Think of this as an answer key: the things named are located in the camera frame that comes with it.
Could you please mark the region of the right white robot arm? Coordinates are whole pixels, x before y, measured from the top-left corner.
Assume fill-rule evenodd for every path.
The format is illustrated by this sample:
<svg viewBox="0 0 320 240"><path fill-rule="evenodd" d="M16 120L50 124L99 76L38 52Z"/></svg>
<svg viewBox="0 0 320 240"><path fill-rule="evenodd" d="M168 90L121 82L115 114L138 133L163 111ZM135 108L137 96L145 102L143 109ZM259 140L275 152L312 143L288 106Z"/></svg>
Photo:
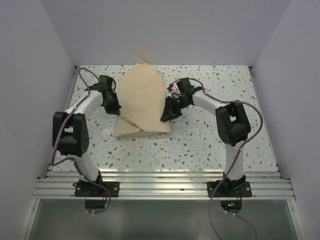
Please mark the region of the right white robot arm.
<svg viewBox="0 0 320 240"><path fill-rule="evenodd" d="M175 120L182 116L182 109L191 105L215 116L218 136L225 144L226 160L223 179L215 188L227 196L235 196L246 183L242 144L251 132L246 111L242 103L222 103L220 100L214 100L205 92L202 84L194 86L190 80L188 77L180 78L169 85L168 91L171 92L171 96L165 98L160 120Z"/></svg>

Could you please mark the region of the beige cloth drape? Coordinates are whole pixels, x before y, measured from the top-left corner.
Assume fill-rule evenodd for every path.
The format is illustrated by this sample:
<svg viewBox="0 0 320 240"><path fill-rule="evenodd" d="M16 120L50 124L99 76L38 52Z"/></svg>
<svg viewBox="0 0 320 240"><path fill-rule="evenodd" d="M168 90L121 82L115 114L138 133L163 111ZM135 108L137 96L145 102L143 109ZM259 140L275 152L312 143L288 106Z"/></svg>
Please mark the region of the beige cloth drape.
<svg viewBox="0 0 320 240"><path fill-rule="evenodd" d="M171 132L161 121L166 88L162 73L140 59L118 80L117 97L121 106L115 125L117 138L146 137Z"/></svg>

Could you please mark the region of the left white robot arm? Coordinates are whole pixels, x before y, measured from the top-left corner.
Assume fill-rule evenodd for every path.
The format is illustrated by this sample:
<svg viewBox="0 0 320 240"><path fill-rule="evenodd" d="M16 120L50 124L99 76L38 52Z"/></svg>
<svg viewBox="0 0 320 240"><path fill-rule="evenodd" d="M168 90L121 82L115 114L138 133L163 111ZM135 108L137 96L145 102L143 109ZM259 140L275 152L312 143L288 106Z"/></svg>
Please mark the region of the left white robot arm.
<svg viewBox="0 0 320 240"><path fill-rule="evenodd" d="M116 94L116 81L107 75L100 75L97 79L97 83L86 86L86 93L74 105L54 113L53 153L50 159L54 167L71 161L79 174L79 180L87 182L87 192L95 197L103 193L104 184L100 171L87 153L90 145L87 120L99 107L103 107L108 115L117 116L121 109Z"/></svg>

